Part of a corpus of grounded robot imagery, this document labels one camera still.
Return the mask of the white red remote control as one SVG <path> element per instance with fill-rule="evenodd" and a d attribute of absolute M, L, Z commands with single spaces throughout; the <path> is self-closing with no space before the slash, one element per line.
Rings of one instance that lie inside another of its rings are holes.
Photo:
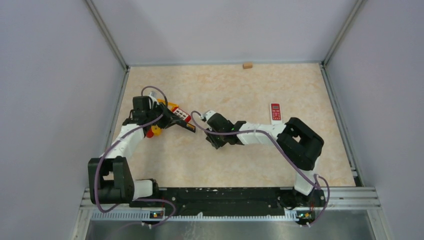
<path fill-rule="evenodd" d="M 283 124 L 281 105 L 276 102 L 269 104 L 270 122 L 272 125 Z"/>

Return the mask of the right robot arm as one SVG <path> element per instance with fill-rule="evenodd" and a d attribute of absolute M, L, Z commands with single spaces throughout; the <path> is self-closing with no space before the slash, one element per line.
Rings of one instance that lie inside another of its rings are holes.
<path fill-rule="evenodd" d="M 281 200 L 288 209 L 307 206 L 314 198 L 316 162 L 325 144 L 323 138 L 297 117 L 286 123 L 232 123 L 220 113 L 210 110 L 201 115 L 208 127 L 206 140 L 215 149 L 229 145 L 273 145 L 295 169 L 293 193 Z"/>

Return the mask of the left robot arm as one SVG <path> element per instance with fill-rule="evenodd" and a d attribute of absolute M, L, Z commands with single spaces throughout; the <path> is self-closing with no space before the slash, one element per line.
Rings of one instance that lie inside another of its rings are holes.
<path fill-rule="evenodd" d="M 88 162 L 90 200 L 95 205 L 129 204 L 141 198 L 149 207 L 160 202 L 154 179 L 133 180 L 128 160 L 155 124 L 169 124 L 170 111 L 152 96 L 133 98 L 133 109 L 112 145 Z"/>

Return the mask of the black remote control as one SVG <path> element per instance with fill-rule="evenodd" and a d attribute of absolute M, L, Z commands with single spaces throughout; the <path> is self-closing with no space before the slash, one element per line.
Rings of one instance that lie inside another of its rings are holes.
<path fill-rule="evenodd" d="M 183 119 L 180 119 L 179 117 L 174 118 L 174 119 L 171 121 L 171 125 L 172 125 L 172 126 L 173 126 L 173 125 L 180 126 L 180 127 L 184 128 L 184 129 L 186 129 L 186 130 L 188 130 L 188 131 L 190 131 L 190 132 L 192 132 L 192 133 L 195 133 L 195 132 L 196 132 L 196 127 L 195 127 L 194 125 L 192 125 L 192 124 L 191 124 L 191 123 L 189 123 L 189 122 L 184 121 Z"/>

